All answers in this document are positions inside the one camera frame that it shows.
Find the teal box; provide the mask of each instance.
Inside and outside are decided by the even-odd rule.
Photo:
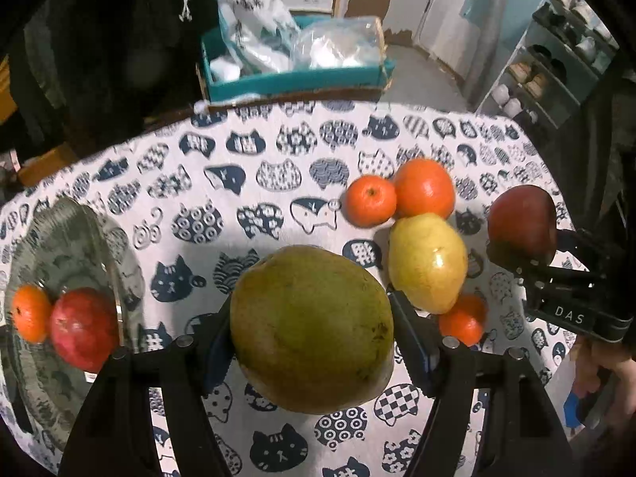
[[[314,21],[329,19],[325,16],[296,16],[300,28]],[[257,93],[265,97],[312,91],[316,89],[339,89],[351,87],[385,87],[391,78],[395,62],[389,59],[383,66],[355,68],[329,68],[302,70],[282,74],[256,74],[241,77],[233,82],[214,82],[210,61],[228,53],[221,30],[212,28],[201,37],[202,72],[206,78],[209,98],[212,102],[231,100],[246,93]]]

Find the red apple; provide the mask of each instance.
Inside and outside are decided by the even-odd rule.
[[[546,264],[557,252],[556,226],[557,211],[552,197],[530,184],[501,194],[488,214],[491,243],[501,242]]]
[[[114,303],[89,287],[60,296],[53,307],[50,326],[56,353],[83,371],[99,372],[119,346]]]

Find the glass plate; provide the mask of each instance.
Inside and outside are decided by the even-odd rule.
[[[52,299],[79,287],[93,287],[110,296],[117,307],[120,343],[132,349],[134,330],[126,306],[121,306],[126,297],[122,279],[93,210],[62,197],[34,216],[15,250],[4,300],[10,359],[22,398],[55,446],[64,450],[90,384],[81,369],[55,353],[50,339],[31,344],[15,330],[11,302],[15,291],[27,283],[44,285]]]

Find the tablecloth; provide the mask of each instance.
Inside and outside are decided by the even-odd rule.
[[[358,176],[390,177],[418,156],[439,161],[456,186],[449,222],[469,251],[464,288],[489,304],[487,334],[476,348],[521,347],[547,383],[574,335],[524,315],[523,288],[485,254],[485,215],[505,189],[532,183],[552,195],[559,227],[572,225],[531,141],[503,117],[353,101],[193,116],[84,159],[7,204],[0,213],[2,301],[15,245],[33,213],[62,194],[101,216],[126,302],[142,312],[131,332],[139,350],[191,333],[203,314],[218,310],[244,269],[283,245],[322,246],[386,283],[386,225],[352,226],[339,198]],[[562,253],[553,264],[579,266]],[[405,470],[432,401],[411,384],[396,349],[388,387],[360,407],[322,417],[288,412],[261,396],[236,363],[204,404],[233,475],[366,477]],[[475,391],[458,475],[472,472],[487,404],[487,392]],[[151,409],[164,475],[177,476],[158,389],[151,390]],[[0,413],[20,446],[55,472],[61,453],[46,426],[36,425],[31,436],[15,425],[4,382]]]

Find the floor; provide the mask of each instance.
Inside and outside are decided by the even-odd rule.
[[[396,62],[393,83],[381,101],[434,107],[441,111],[466,111],[466,103],[453,77],[421,52],[389,46],[387,56]]]

